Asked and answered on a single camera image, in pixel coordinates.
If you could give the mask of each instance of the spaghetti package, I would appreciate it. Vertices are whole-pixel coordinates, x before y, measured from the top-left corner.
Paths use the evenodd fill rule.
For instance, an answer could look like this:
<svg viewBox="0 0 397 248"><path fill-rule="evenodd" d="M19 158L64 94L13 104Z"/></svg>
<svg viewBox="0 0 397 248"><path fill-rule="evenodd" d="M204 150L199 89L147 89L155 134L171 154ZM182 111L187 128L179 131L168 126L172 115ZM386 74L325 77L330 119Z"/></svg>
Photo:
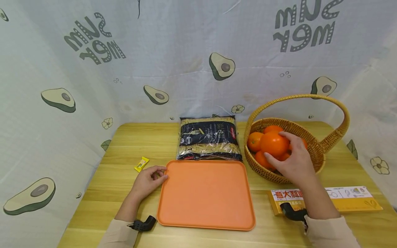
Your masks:
<svg viewBox="0 0 397 248"><path fill-rule="evenodd" d="M181 118L179 139L178 160L243 160L234 116Z"/></svg>

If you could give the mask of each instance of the hand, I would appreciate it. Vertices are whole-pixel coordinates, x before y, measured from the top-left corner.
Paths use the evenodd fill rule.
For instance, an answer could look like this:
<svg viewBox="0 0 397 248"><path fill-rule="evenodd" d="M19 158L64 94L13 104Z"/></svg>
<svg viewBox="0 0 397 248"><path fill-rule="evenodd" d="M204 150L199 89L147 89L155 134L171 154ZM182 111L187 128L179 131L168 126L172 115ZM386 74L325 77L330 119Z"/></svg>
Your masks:
<svg viewBox="0 0 397 248"><path fill-rule="evenodd" d="M163 166L152 166L142 170L135 179L130 195L141 202L167 180L168 175L164 175L163 172L165 170L167 167Z"/></svg>
<svg viewBox="0 0 397 248"><path fill-rule="evenodd" d="M265 152L267 161L300 189L310 182L317 182L312 160L302 139L287 132L280 132L279 134L290 140L292 154L285 161L279 161Z"/></svg>

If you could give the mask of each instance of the fabric backdrop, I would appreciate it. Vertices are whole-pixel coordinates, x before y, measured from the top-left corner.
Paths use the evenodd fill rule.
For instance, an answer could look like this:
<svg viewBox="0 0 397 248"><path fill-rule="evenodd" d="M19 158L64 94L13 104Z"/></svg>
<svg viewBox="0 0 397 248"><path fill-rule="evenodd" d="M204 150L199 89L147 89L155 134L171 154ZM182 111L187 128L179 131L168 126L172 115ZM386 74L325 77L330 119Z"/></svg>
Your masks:
<svg viewBox="0 0 397 248"><path fill-rule="evenodd" d="M344 142L397 206L395 9L394 0L0 0L0 246L56 247L123 123L245 121L267 101L311 92L346 104ZM311 98L266 116L342 121Z"/></svg>

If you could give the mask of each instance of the orange tray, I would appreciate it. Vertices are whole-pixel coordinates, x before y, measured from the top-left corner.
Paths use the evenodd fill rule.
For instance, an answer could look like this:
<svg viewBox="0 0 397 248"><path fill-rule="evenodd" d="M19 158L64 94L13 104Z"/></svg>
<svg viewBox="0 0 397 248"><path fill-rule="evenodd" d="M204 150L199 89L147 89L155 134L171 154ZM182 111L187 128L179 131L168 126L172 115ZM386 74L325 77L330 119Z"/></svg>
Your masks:
<svg viewBox="0 0 397 248"><path fill-rule="evenodd" d="M250 231L255 227L247 171L238 161L173 160L161 189L164 226Z"/></svg>

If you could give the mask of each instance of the red label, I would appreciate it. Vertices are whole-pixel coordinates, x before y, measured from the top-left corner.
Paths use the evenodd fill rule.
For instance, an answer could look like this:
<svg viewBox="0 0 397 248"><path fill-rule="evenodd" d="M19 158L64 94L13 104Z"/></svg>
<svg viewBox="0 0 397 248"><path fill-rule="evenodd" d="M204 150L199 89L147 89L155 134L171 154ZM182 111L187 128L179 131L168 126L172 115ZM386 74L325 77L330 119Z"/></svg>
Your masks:
<svg viewBox="0 0 397 248"><path fill-rule="evenodd" d="M236 133L234 132L234 128L233 127L230 127L230 133L231 133L231 137L233 139L236 139Z"/></svg>

